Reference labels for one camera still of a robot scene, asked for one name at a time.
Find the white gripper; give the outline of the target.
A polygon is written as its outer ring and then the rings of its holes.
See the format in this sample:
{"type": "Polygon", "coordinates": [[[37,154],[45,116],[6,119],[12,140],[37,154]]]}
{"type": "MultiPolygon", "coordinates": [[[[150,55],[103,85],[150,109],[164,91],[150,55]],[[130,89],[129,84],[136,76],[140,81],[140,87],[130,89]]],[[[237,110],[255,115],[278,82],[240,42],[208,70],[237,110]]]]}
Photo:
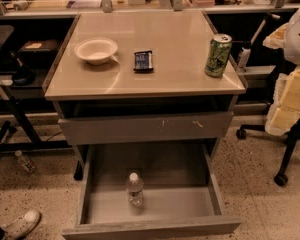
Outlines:
{"type": "MultiPolygon", "coordinates": [[[[283,49],[288,24],[285,23],[267,36],[263,46],[283,49]]],[[[276,80],[273,103],[266,116],[265,130],[274,136],[289,132],[300,118],[300,67],[289,75],[280,73],[276,80]]]]}

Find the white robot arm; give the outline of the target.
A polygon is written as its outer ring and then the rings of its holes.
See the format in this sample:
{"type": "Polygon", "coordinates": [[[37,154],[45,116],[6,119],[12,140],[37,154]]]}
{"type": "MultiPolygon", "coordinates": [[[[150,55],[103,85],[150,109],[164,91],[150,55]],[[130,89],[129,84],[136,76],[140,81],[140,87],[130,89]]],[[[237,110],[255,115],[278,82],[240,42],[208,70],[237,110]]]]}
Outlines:
{"type": "Polygon", "coordinates": [[[265,47],[282,48],[284,58],[296,65],[291,73],[280,73],[275,83],[273,104],[267,114],[265,131],[281,136],[300,119],[300,8],[289,22],[263,41],[265,47]]]}

